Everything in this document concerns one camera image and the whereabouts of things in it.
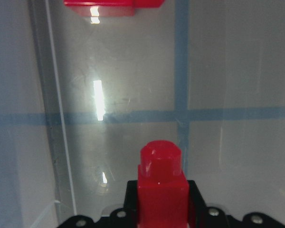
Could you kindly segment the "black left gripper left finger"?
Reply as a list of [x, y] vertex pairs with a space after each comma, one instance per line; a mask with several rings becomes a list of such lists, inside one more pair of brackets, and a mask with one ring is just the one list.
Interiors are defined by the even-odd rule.
[[138, 226], [138, 191], [137, 181], [127, 182], [124, 203], [121, 208], [113, 210], [108, 216], [102, 216], [98, 221], [84, 215], [68, 218], [60, 228], [136, 228]]

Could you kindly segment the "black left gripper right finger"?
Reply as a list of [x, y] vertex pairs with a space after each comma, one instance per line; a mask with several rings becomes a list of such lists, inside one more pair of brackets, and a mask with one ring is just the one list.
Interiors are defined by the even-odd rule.
[[283, 223], [261, 212], [250, 212], [238, 220], [221, 208], [207, 206], [195, 181], [188, 184], [190, 228], [285, 228]]

